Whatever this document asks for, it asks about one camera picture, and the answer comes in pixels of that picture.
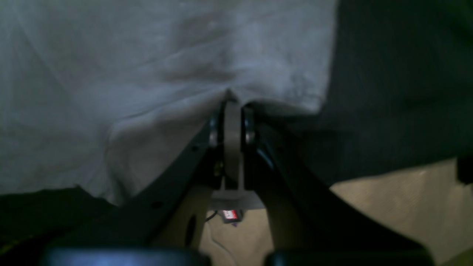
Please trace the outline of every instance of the white cloth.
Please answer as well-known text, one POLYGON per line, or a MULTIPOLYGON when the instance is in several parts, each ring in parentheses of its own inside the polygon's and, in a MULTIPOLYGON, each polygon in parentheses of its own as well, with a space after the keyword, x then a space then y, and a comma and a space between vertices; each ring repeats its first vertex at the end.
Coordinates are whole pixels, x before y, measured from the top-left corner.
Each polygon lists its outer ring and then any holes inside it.
POLYGON ((80 186, 121 204, 159 176, 229 91, 279 115, 316 113, 336 8, 0 0, 0 194, 80 186))

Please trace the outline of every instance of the wire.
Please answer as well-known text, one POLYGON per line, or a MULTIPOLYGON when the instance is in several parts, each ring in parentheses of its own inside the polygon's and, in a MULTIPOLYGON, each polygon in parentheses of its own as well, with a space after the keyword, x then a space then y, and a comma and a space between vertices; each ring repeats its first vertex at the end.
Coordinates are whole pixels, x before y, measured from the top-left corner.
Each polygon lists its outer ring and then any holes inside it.
POLYGON ((226 249, 222 244, 220 244, 218 241, 216 241, 213 236, 212 236, 212 228, 210 226, 210 224, 208 223, 205 223, 205 225, 207 226, 207 234, 209 235, 209 238, 210 238, 210 241, 217 247, 219 247, 225 254, 227 254, 230 259, 232 260, 233 264, 235 266, 238 266, 238 263, 237 263, 237 260, 235 259, 235 257, 230 253, 230 251, 228 249, 226 249))
POLYGON ((217 215, 217 212, 218 212, 218 211, 215 211, 214 213, 212 213, 212 215, 209 216, 209 217, 207 217, 207 218, 205 219, 205 221, 208 222, 208 221, 212 220, 212 218, 215 217, 215 215, 217 215))

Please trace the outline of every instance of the beige floor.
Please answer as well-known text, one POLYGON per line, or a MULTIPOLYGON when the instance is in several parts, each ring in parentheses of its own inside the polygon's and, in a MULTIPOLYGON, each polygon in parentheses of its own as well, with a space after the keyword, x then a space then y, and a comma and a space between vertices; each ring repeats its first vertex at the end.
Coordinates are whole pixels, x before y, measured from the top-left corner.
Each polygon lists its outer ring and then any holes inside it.
MULTIPOLYGON (((372 219, 423 243, 437 264, 473 247, 473 194, 456 182, 453 160, 347 181, 332 190, 372 219)), ((272 250, 266 211, 247 212, 238 227, 215 217, 205 226, 200 249, 216 266, 262 265, 272 250)))

